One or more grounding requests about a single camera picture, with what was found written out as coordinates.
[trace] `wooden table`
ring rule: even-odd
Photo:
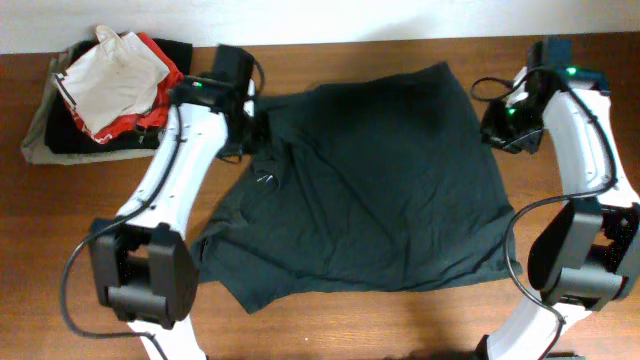
[[[570,36],[575,62],[611,81],[613,131],[627,175],[640,189],[640,34]],[[371,80],[449,62],[465,88],[482,76],[513,77],[539,37],[250,47],[267,74],[266,94],[288,94],[327,82]],[[194,51],[192,73],[210,68],[215,50]],[[92,341],[62,322],[62,266],[95,217],[113,216],[141,180],[149,159],[80,166],[27,165],[19,150],[40,101],[50,55],[0,57],[0,358],[144,359],[139,340]],[[474,103],[479,115],[485,105]],[[561,191],[549,139],[535,156],[495,153],[516,209]],[[189,239],[248,164],[216,161],[189,222]],[[517,226],[518,258],[558,206]],[[127,330],[97,304],[86,254],[72,274],[71,310],[80,324]],[[509,280],[429,293],[310,293],[288,296],[247,315],[219,283],[199,288],[192,317],[201,347],[214,359],[432,359],[467,351],[502,324],[521,295]],[[556,350],[589,359],[640,353],[640,292],[580,322]]]

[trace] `black folded cloth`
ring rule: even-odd
[[[153,39],[158,47],[180,72],[189,74],[193,46],[172,40]],[[71,63],[84,55],[97,41],[83,41],[76,45]],[[125,132],[106,144],[98,144],[80,131],[60,94],[56,95],[47,119],[44,142],[54,154],[91,154],[129,149],[156,149],[160,145],[158,136],[141,136],[135,131]]]
[[[192,247],[201,282],[221,281],[252,313],[294,293],[508,276],[500,240],[513,209],[447,64],[261,98],[257,110],[272,139]]]

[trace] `white wall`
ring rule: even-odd
[[[640,30],[638,0],[0,0],[0,53],[59,51],[97,24],[196,46]]]

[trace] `wood grain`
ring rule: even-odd
[[[640,189],[640,34],[570,36],[577,64],[611,81],[612,123],[622,162]],[[266,94],[327,82],[366,81],[448,61],[465,88],[482,76],[510,78],[539,37],[445,39],[340,45],[250,47],[267,74]],[[215,49],[194,51],[192,72]],[[139,340],[91,341],[71,334],[58,307],[62,266],[93,218],[110,217],[141,180],[149,159],[71,167],[31,166],[19,143],[40,101],[51,55],[0,57],[0,358],[144,359]],[[474,103],[479,115],[484,105]],[[561,191],[551,141],[535,156],[495,153],[513,206]],[[194,205],[189,239],[248,164],[216,161]],[[517,226],[518,257],[558,210],[534,211]],[[91,329],[126,330],[97,305],[88,258],[70,282],[71,309]],[[213,359],[381,359],[467,351],[508,317],[521,296],[508,281],[429,293],[309,293],[247,315],[220,284],[199,288],[193,308],[201,347]],[[640,292],[579,323],[557,345],[589,359],[640,353]]]

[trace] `red cloth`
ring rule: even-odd
[[[76,123],[78,129],[82,130],[85,134],[89,135],[94,141],[99,144],[106,144],[109,140],[118,137],[123,132],[132,131],[136,125],[143,128],[148,127],[165,127],[167,125],[167,119],[169,117],[169,90],[178,85],[184,78],[184,75],[178,70],[176,64],[171,61],[160,50],[158,45],[151,39],[151,37],[145,33],[137,34],[140,40],[153,51],[156,56],[162,60],[162,62],[169,68],[169,75],[167,75],[158,84],[158,93],[156,99],[153,102],[153,111],[148,115],[143,116],[139,114],[118,116],[111,124],[100,130],[97,134],[91,134],[89,129],[84,126],[84,121],[76,114],[73,114],[73,120]]]

